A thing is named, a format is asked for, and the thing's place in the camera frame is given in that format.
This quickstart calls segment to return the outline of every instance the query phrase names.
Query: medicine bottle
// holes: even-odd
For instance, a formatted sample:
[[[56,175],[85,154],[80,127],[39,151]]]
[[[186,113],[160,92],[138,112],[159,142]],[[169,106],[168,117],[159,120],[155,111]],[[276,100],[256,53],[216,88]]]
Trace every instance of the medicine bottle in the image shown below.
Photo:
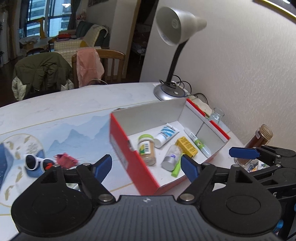
[[[256,130],[255,135],[246,144],[245,148],[260,147],[265,145],[273,137],[271,129],[263,124],[258,130]],[[242,167],[245,167],[251,160],[243,158],[234,158],[234,162]]]
[[[142,160],[146,166],[152,166],[156,163],[154,152],[154,140],[153,136],[149,134],[143,134],[139,136],[138,150]]]

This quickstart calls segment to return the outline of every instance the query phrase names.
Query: white table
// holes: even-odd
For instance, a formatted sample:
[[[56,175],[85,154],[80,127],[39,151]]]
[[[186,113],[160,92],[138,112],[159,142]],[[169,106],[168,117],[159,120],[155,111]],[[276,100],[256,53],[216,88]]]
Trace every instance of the white table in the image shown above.
[[[156,102],[158,99],[153,94],[153,88],[152,83],[92,85],[23,100],[0,108],[0,135],[79,114]],[[231,139],[213,159],[212,164],[229,168],[234,164],[233,158],[228,155],[229,148],[243,145],[224,124],[222,128]],[[189,184],[189,180],[184,181],[166,194],[177,197]],[[116,198],[122,194],[139,195],[132,183],[113,190],[112,194]],[[0,216],[0,241],[10,239],[15,232],[15,229],[7,232],[11,229],[5,227],[8,222],[11,222],[10,216]]]

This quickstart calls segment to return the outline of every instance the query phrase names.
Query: blue gripper pad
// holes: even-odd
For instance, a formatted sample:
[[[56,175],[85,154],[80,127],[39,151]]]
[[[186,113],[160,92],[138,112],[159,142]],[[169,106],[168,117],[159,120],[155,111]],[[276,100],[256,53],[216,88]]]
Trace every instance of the blue gripper pad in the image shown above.
[[[231,147],[229,149],[231,157],[254,160],[260,157],[260,153],[255,148]]]
[[[107,174],[112,168],[112,157],[110,155],[105,155],[99,162],[98,166],[94,165],[94,177],[102,183]]]
[[[181,169],[190,182],[193,182],[198,177],[198,164],[187,155],[181,157]]]

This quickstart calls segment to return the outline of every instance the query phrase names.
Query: sunglasses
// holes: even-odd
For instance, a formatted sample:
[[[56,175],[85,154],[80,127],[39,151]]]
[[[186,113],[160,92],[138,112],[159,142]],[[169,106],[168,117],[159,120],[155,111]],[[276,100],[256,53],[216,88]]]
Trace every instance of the sunglasses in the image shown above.
[[[37,169],[39,164],[40,164],[42,172],[45,172],[46,170],[51,168],[52,165],[55,164],[55,161],[50,158],[44,158],[44,159],[39,158],[33,154],[25,155],[25,167],[28,170],[33,171],[33,170]]]

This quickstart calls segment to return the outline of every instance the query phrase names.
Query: lamp base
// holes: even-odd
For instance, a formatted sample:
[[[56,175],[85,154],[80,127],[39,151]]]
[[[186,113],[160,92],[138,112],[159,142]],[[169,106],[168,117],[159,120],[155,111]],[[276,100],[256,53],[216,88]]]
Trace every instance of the lamp base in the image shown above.
[[[159,100],[171,100],[185,97],[187,95],[186,92],[178,86],[174,89],[164,84],[157,85],[154,88],[153,93]]]

